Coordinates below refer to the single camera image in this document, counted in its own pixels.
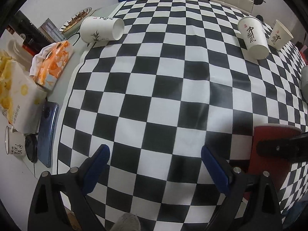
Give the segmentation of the white paper cup open top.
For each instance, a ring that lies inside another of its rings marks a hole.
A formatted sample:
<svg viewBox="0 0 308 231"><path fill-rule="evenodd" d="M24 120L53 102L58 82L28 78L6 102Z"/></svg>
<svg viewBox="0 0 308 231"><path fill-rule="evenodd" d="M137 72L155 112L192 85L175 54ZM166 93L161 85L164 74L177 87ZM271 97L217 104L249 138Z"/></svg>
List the white paper cup open top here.
<svg viewBox="0 0 308 231"><path fill-rule="evenodd" d="M269 36L268 45L281 50L289 41L293 39L292 33L279 20L276 20L274 28Z"/></svg>

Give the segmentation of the grey ribbed cup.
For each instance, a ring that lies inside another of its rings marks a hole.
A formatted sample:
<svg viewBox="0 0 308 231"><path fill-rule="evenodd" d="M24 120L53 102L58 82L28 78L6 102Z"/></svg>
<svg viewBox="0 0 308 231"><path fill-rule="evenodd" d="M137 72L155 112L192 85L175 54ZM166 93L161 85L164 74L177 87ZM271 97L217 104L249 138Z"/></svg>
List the grey ribbed cup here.
<svg viewBox="0 0 308 231"><path fill-rule="evenodd" d="M308 65L305 65L301 70L301 90L302 93L307 93L308 86Z"/></svg>

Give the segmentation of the dark book stack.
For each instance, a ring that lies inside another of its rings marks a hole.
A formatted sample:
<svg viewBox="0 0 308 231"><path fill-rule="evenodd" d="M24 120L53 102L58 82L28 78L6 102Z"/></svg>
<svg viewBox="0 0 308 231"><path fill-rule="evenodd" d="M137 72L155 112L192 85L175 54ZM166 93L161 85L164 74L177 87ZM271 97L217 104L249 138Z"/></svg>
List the dark book stack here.
<svg viewBox="0 0 308 231"><path fill-rule="evenodd" d="M23 39L22 47L32 56L51 43L65 40L65 37L49 19L43 27L49 36L47 38L20 10L11 17L8 25Z"/></svg>

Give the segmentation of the yellow lemon tissue box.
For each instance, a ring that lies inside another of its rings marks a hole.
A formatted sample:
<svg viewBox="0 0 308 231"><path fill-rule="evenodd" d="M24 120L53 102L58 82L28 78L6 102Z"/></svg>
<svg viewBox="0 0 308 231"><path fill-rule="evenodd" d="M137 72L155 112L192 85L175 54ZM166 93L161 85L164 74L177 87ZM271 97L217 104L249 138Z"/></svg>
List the yellow lemon tissue box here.
<svg viewBox="0 0 308 231"><path fill-rule="evenodd" d="M22 64L1 50L1 112L22 134L38 132L47 92Z"/></svg>

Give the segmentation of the red ribbed paper cup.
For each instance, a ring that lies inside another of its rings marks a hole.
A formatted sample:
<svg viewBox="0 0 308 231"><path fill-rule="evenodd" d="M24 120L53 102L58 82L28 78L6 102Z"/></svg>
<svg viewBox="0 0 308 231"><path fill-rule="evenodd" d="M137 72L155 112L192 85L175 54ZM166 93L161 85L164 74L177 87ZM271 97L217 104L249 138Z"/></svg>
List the red ribbed paper cup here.
<svg viewBox="0 0 308 231"><path fill-rule="evenodd" d="M278 154L276 148L283 140L300 135L300 128L281 124L260 124L254 135L248 173L260 175L269 172L276 191L279 191L291 169L291 163Z"/></svg>

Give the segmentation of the checkered black white tablecloth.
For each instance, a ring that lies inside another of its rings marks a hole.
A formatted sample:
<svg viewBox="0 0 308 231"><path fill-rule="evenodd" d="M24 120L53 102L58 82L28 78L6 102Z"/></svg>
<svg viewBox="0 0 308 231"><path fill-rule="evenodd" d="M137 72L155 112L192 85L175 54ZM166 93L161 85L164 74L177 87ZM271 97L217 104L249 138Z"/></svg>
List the checkered black white tablecloth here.
<svg viewBox="0 0 308 231"><path fill-rule="evenodd" d="M247 170L253 129L307 131L304 61L288 43L252 59L239 10L198 0L135 0L113 12L118 41L91 45L73 74L58 128L57 171L111 156L87 200L106 229L124 213L142 230L204 230L223 196L200 153Z"/></svg>

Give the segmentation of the white paper cup with calligraphy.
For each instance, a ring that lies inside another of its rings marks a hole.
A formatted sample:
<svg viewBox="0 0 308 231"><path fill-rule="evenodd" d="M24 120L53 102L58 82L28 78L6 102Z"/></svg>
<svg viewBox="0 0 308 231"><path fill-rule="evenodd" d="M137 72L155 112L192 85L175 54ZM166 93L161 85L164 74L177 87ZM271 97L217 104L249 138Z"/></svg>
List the white paper cup with calligraphy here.
<svg viewBox="0 0 308 231"><path fill-rule="evenodd" d="M265 59L269 47L262 23L253 16L246 16L238 21L238 30L242 35L248 54L253 59Z"/></svg>

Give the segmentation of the decorated plate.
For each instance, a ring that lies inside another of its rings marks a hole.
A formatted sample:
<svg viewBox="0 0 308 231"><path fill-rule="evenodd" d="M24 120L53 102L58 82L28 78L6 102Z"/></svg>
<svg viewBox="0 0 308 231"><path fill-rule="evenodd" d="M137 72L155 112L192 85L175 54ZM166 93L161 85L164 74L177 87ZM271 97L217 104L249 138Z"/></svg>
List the decorated plate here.
<svg viewBox="0 0 308 231"><path fill-rule="evenodd" d="M90 14L91 11L92 11L91 7L87 7L85 9L82 9L77 14L75 14L73 17L71 17L70 20L66 21L66 23L64 23L60 27L59 31L62 34L68 32L74 26L77 26L77 24L79 24L83 19L85 19Z"/></svg>

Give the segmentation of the white bamboo print paper cup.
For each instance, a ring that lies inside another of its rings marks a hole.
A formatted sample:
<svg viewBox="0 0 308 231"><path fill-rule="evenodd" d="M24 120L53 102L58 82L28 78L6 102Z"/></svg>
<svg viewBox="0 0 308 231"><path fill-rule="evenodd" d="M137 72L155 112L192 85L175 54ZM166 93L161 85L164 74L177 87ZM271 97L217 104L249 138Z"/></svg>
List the white bamboo print paper cup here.
<svg viewBox="0 0 308 231"><path fill-rule="evenodd" d="M124 33L124 21L111 17L87 17L80 26L80 37L86 43L117 41Z"/></svg>

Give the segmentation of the blue smartphone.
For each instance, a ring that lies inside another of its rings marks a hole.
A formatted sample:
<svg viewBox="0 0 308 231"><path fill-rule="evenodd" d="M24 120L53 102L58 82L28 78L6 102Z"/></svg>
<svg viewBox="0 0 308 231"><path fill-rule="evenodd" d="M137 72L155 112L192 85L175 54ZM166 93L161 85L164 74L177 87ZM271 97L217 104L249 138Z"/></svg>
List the blue smartphone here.
<svg viewBox="0 0 308 231"><path fill-rule="evenodd" d="M59 105L46 101L43 107L38 132L38 160L47 168L51 167L52 141Z"/></svg>

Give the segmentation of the white enamel mug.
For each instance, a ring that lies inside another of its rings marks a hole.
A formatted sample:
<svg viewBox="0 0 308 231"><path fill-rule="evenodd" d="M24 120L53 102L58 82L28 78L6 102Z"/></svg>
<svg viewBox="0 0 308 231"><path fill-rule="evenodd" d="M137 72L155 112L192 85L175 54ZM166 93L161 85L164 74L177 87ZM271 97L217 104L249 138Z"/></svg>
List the white enamel mug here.
<svg viewBox="0 0 308 231"><path fill-rule="evenodd" d="M25 136L19 133L12 126L6 126L5 129L5 149L6 153L14 156L25 156Z"/></svg>

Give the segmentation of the black round lid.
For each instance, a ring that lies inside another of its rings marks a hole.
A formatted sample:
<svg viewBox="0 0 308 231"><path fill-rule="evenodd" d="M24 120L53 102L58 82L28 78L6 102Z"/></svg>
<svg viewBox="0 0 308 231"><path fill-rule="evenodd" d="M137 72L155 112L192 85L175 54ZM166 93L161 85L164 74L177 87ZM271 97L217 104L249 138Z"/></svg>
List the black round lid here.
<svg viewBox="0 0 308 231"><path fill-rule="evenodd" d="M36 163L38 159L37 157L38 143L36 135L35 134L26 135L24 145L28 160L32 163Z"/></svg>

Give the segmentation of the orange tissue pack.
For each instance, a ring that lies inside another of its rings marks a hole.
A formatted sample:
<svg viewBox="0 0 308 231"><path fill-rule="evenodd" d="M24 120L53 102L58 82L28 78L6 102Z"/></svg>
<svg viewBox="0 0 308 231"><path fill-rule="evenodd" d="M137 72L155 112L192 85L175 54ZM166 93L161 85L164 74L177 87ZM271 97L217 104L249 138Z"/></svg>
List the orange tissue pack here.
<svg viewBox="0 0 308 231"><path fill-rule="evenodd" d="M68 40L44 47L32 59L30 76L36 84L52 91L73 52Z"/></svg>

